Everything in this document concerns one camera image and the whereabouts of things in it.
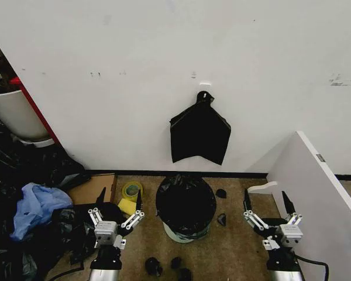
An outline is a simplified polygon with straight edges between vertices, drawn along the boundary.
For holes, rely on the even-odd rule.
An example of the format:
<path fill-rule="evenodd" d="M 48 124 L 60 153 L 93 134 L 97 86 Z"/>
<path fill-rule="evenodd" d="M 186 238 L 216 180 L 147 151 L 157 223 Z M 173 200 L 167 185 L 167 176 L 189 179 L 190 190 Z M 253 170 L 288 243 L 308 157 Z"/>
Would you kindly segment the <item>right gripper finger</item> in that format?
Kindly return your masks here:
<path fill-rule="evenodd" d="M 257 214 L 252 211 L 248 189 L 244 191 L 243 208 L 243 217 L 252 228 L 257 227 L 260 231 L 268 229 L 268 224 L 266 224 Z"/>
<path fill-rule="evenodd" d="M 287 216 L 285 220 L 289 225 L 298 225 L 302 221 L 302 215 L 295 211 L 295 207 L 293 202 L 289 199 L 285 191 L 282 191 L 282 197 L 284 201 L 285 210 L 287 212 Z"/>

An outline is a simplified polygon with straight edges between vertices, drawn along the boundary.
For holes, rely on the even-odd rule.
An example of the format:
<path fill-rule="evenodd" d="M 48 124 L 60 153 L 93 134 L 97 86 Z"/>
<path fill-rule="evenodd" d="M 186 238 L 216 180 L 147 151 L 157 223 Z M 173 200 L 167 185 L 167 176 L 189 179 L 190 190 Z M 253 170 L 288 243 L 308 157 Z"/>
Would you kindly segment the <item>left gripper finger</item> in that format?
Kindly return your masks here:
<path fill-rule="evenodd" d="M 100 195 L 96 199 L 95 207 L 88 210 L 88 214 L 95 227 L 102 221 L 102 214 L 98 206 L 104 203 L 105 192 L 106 192 L 106 188 L 104 187 Z"/>
<path fill-rule="evenodd" d="M 142 191 L 139 190 L 136 200 L 136 211 L 125 222 L 121 223 L 121 228 L 126 230 L 134 229 L 134 227 L 144 218 L 142 211 Z"/>

